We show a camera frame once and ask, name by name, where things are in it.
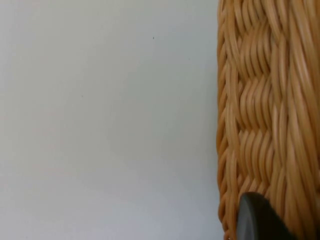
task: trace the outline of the white background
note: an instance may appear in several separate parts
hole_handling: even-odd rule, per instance
[[[0,1],[0,239],[223,238],[217,7]]]

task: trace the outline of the woven wicker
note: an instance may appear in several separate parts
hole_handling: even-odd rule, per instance
[[[320,226],[320,0],[220,0],[218,215],[258,192],[298,239]]]

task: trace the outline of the dark plastic object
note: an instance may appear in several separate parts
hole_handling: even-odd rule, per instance
[[[256,192],[241,196],[236,236],[237,240],[297,240],[269,201]]]

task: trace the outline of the plain wall surface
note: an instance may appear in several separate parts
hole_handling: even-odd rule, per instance
[[[223,239],[217,7],[0,2],[0,239]]]

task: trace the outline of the white wall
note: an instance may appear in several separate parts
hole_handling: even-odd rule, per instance
[[[222,239],[217,0],[0,1],[0,239]]]

